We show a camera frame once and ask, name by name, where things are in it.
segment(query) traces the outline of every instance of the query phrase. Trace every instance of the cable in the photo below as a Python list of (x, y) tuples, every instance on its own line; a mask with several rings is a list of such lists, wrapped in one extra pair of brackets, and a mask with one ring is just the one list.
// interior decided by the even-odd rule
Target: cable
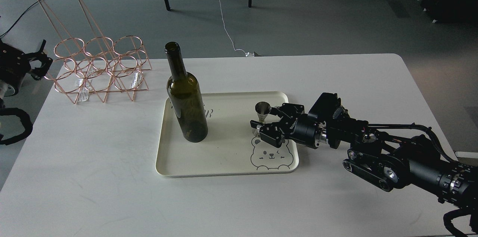
[(423, 125), (417, 125), (412, 123), (408, 124), (369, 124), (370, 128), (376, 129), (408, 129), (408, 130), (419, 130), (425, 132), (430, 141), (432, 142), (433, 147), (444, 157), (444, 159), (448, 160), (449, 162), (457, 162), (456, 160), (449, 157), (445, 151), (443, 150), (442, 145), (440, 144), (440, 140), (438, 139), (437, 135), (432, 131), (431, 127), (425, 127)]
[(246, 51), (244, 51), (244, 50), (242, 50), (242, 49), (236, 49), (236, 47), (234, 46), (234, 41), (232, 41), (231, 36), (229, 36), (229, 32), (227, 32), (227, 30), (226, 30), (226, 23), (224, 22), (224, 15), (222, 14), (221, 0), (219, 0), (219, 9), (221, 10), (221, 18), (222, 18), (222, 24), (223, 24), (223, 27), (224, 27), (224, 31), (226, 31), (226, 34), (227, 34), (227, 36), (229, 37), (229, 40), (231, 40), (232, 48), (234, 48), (234, 51), (239, 51), (239, 50), (241, 50), (242, 52), (244, 52), (244, 55), (247, 56), (248, 53), (246, 53)]
[(454, 227), (452, 220), (461, 216), (471, 215), (469, 210), (453, 210), (443, 215), (443, 225), (455, 237), (467, 237), (466, 234)]
[(34, 2), (32, 5), (30, 5), (17, 19), (17, 21), (15, 21), (13, 23), (13, 25), (10, 27), (10, 29), (8, 29), (6, 32), (4, 32), (1, 36), (0, 36), (0, 39), (5, 37), (5, 35), (7, 35), (7, 33), (9, 33), (12, 28), (18, 23), (18, 21), (22, 18), (22, 16), (24, 16), (24, 14), (26, 14), (26, 12), (28, 12), (34, 5), (36, 5), (38, 3), (38, 1)]

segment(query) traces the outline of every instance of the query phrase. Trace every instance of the black equipment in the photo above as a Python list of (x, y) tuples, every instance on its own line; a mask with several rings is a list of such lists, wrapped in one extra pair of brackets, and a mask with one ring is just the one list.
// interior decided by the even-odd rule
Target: black equipment
[[(263, 113), (280, 117), (280, 121), (273, 123), (251, 120), (251, 127), (257, 129), (264, 142), (280, 147), (290, 139), (314, 149), (320, 142), (335, 149), (341, 141), (348, 142), (348, 158), (343, 161), (346, 170), (387, 192), (414, 184), (437, 196), (440, 203), (447, 201), (459, 208), (443, 217), (445, 227), (454, 236), (466, 236), (451, 222), (464, 215), (471, 215), (471, 230), (478, 233), (478, 170), (444, 153), (431, 128), (415, 123), (369, 124), (350, 118), (341, 99), (332, 93), (323, 93), (309, 113), (304, 113), (304, 106), (299, 104), (269, 106), (259, 114)], [(420, 130), (428, 138), (423, 134), (403, 138), (379, 129)]]
[[(53, 60), (43, 52), (45, 44), (46, 41), (43, 40), (37, 52), (24, 53), (0, 40), (0, 116), (17, 116), (25, 128), (24, 132), (5, 140), (0, 134), (0, 145), (19, 142), (31, 134), (33, 124), (30, 116), (19, 108), (5, 108), (3, 98), (18, 94), (26, 73), (34, 80), (41, 80), (46, 75)], [(36, 60), (41, 65), (32, 69), (30, 62)]]

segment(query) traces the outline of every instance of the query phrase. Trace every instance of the tray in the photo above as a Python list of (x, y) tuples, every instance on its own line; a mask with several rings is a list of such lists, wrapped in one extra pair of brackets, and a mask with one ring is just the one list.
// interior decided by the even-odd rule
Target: tray
[[(169, 98), (164, 105), (156, 170), (169, 177), (287, 173), (299, 164), (293, 141), (276, 148), (255, 137), (251, 119), (258, 120), (254, 106), (266, 101), (271, 106), (288, 102), (282, 92), (203, 94), (208, 136), (199, 143), (188, 142)], [(266, 122), (278, 121), (268, 116)]]

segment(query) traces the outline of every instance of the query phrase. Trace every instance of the green glass bottle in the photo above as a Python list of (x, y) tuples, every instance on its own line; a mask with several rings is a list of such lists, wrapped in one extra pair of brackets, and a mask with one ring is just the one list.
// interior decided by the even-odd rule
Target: green glass bottle
[(186, 140), (197, 143), (208, 135), (204, 104), (196, 77), (186, 72), (181, 48), (171, 41), (164, 47), (171, 68), (167, 90)]

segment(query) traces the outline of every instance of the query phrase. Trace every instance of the white cable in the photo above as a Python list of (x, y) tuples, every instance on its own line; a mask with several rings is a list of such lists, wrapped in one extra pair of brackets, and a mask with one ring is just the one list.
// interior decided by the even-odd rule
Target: white cable
[(244, 51), (244, 50), (242, 50), (242, 49), (236, 49), (236, 47), (234, 46), (234, 41), (232, 41), (231, 36), (229, 36), (229, 32), (227, 32), (227, 30), (226, 30), (226, 23), (224, 22), (224, 15), (222, 14), (221, 0), (219, 0), (219, 9), (221, 10), (222, 24), (223, 24), (224, 30), (226, 31), (227, 36), (229, 37), (229, 40), (231, 40), (232, 48), (234, 48), (234, 51), (239, 51), (239, 50), (241, 50), (242, 52), (244, 52), (244, 55), (247, 56), (248, 53), (246, 53), (246, 51)]

